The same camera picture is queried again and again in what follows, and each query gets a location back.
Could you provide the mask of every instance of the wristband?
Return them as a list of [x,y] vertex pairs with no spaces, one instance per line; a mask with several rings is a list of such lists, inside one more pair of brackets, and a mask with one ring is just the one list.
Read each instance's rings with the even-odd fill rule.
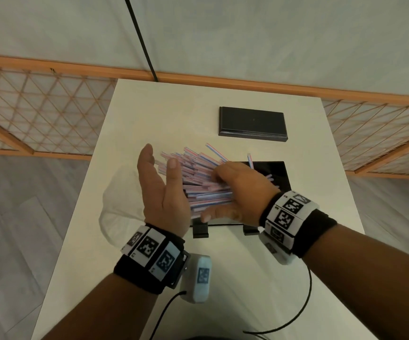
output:
[[265,245],[275,241],[286,254],[303,257],[322,234],[337,224],[318,209],[319,205],[295,191],[276,194],[260,217],[260,225],[265,228],[261,240]]
[[184,240],[146,223],[122,248],[123,254],[113,273],[139,288],[160,294],[166,286],[176,286],[188,254]]

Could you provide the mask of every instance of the fingernail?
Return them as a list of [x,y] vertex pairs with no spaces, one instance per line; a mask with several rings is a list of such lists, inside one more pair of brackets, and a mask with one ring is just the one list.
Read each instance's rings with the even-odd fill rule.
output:
[[176,165],[178,165],[178,160],[176,159],[169,159],[167,162],[168,168],[176,168]]

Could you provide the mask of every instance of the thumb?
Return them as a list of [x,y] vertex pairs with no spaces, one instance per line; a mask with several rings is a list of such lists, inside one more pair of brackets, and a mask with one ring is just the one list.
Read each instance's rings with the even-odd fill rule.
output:
[[182,191],[182,170],[177,159],[169,159],[167,162],[167,183],[165,196],[174,196],[175,194],[184,194]]
[[228,217],[234,221],[242,221],[242,212],[236,203],[214,205],[201,213],[201,221],[209,222],[211,219]]

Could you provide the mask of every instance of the forearm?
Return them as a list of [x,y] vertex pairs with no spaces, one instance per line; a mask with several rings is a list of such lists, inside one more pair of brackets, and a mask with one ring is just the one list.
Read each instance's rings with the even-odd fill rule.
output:
[[380,339],[409,339],[409,255],[337,225],[303,257]]
[[156,299],[109,274],[43,340],[139,339]]

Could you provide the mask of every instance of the table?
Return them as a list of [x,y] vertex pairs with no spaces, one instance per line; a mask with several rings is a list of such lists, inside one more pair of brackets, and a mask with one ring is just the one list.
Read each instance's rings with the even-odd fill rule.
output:
[[[280,111],[289,139],[273,142],[218,136],[220,106]],[[315,200],[338,222],[363,232],[349,184],[319,98],[252,91],[119,80],[90,162],[32,339],[40,339],[63,318],[120,257],[99,229],[102,193],[122,165],[135,169],[140,149],[151,143],[161,151],[184,146],[205,151],[209,142],[230,160],[286,164],[294,190]],[[256,236],[242,228],[210,227],[209,238],[185,239],[189,252],[213,260],[208,301],[176,300],[158,329],[158,339],[197,335],[254,339],[242,330],[264,331],[290,320],[309,286],[305,264],[278,264]],[[143,332],[147,339],[162,309],[176,291],[166,289]],[[374,339],[373,335],[314,276],[303,314],[270,339]]]

